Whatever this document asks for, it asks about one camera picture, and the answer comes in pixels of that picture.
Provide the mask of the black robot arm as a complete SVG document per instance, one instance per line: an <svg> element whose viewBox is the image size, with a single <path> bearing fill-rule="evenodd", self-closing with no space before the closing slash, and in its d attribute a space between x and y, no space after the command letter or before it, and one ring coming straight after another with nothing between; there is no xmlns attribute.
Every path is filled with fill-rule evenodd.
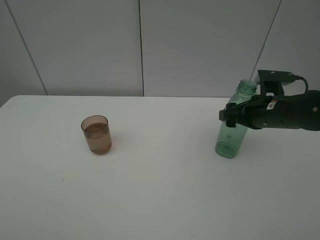
<svg viewBox="0 0 320 240"><path fill-rule="evenodd" d="M320 92L307 91L292 96L254 95L242 103L227 103L219 120L229 128L236 125L253 130L320 130Z"/></svg>

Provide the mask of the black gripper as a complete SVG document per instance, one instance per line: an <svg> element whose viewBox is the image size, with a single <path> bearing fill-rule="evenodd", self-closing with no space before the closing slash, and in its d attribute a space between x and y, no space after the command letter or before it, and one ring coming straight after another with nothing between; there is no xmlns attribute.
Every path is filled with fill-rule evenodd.
<svg viewBox="0 0 320 240"><path fill-rule="evenodd" d="M254 95L248 99L230 101L226 109L219 111L219 120L224 122L228 128L241 125L253 130L274 129L267 110L269 103L273 100L274 96Z"/></svg>

